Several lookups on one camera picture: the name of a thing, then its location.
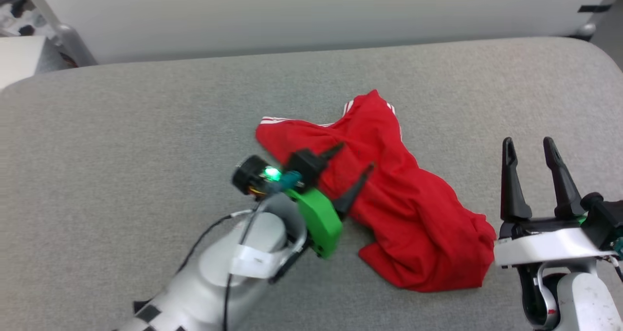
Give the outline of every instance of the black tape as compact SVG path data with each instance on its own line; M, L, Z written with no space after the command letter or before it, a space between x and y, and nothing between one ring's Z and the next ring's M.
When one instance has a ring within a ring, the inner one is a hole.
M132 309L134 309L134 313L138 313L140 309L142 309L147 303L151 302L151 299L148 300L135 300L132 302Z
M592 12L594 14L600 14L606 12L612 7L612 5L581 5L578 12Z
M141 311L138 312L138 314L136 314L135 317L141 319L144 322L149 323L159 314L160 314L160 309L150 304L146 306L145 308L141 309Z

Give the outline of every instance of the gray cushion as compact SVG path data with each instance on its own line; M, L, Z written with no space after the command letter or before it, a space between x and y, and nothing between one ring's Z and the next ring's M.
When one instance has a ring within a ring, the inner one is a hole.
M384 49L129 63L34 76L0 96L2 329L111 330L169 281L200 232L246 208L230 177L267 154L262 116L337 120L378 89L403 142L472 211L500 226L501 142L514 138L527 202L551 216L541 140L581 193L623 196L623 74L589 43L519 38ZM217 230L218 237L227 225ZM528 330L516 271L484 287L401 291L357 251L348 221L329 260L305 255L244 330ZM614 269L599 265L619 309Z

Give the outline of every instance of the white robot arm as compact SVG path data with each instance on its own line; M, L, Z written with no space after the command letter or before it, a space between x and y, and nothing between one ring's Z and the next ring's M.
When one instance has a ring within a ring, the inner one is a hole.
M333 202L320 193L315 187L318 178L342 145L319 156L309 149L294 152L282 171L258 156L238 165L232 182L244 194L255 196L255 208L225 216L209 227L200 240L220 222L247 216L189 262L195 244L173 280L151 300L136 302L136 314L118 331L235 329L306 249L329 257L340 237L341 221L372 170L372 166L365 169L359 181Z
M607 258L621 276L618 257L623 239L623 201L604 202L596 193L583 199L551 138L543 140L552 170L554 218L533 219L516 172L511 138L503 143L500 240L495 263L517 269L524 313L543 331L620 331L621 317L608 288L597 275L597 260ZM547 274L564 267L569 274Z

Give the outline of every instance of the black cable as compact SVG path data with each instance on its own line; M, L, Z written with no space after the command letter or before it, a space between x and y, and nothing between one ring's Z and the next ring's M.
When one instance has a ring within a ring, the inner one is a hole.
M178 271L176 271L176 274L179 273L182 269L184 269L184 267L188 264L188 260L191 258L191 256L193 255L195 249L197 249L197 246L199 245L199 243L201 243L201 240L203 240L203 238L205 237L205 235L207 235L207 233L209 233L212 229L214 229L214 227L216 227L217 225L221 224L222 222L224 222L225 220L231 219L232 215L228 214L227 216L224 216L223 218L220 218L219 220L217 220L214 224L210 225L209 228L207 228L199 237L199 239L197 240L197 242L195 242L195 244L193 245L193 248L191 248L191 251L188 253L188 255L186 256L186 258L184 259L184 262L182 263L182 265L180 265L180 267L178 268Z
M257 217L257 209L260 204L265 201L269 196L265 197L261 202L256 203L256 206L253 208L253 212L249 216L249 224L244 227L244 231L242 232L242 236L240 236L240 240L238 244L244 244L247 240L247 236L249 235L249 231L251 230L251 225L256 220ZM234 276L229 273L227 275L227 284L225 285L225 300L223 302L223 331L227 331L227 309L229 309L229 292L231 290L232 279Z
M621 279L621 282L623 282L623 273L621 273L621 267L614 267L614 270L617 271L617 274L619 274L619 278Z

